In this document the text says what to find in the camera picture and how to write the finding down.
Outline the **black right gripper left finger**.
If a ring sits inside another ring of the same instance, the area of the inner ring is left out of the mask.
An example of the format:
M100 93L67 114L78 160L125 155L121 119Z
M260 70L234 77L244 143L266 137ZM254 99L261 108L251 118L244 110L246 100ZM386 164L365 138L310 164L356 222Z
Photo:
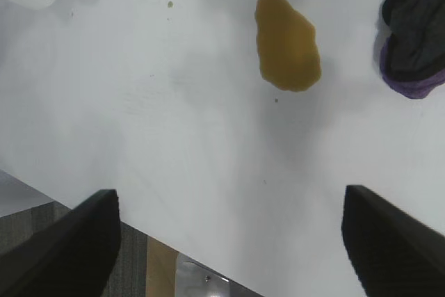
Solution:
M100 296L119 249L117 192L97 191L1 256L1 295Z

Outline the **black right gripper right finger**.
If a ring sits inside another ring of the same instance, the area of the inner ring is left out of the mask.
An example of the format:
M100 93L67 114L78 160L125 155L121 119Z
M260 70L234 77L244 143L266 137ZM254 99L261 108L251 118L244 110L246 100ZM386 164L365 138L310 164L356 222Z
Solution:
M444 295L444 235L367 187L346 187L341 234L367 296Z

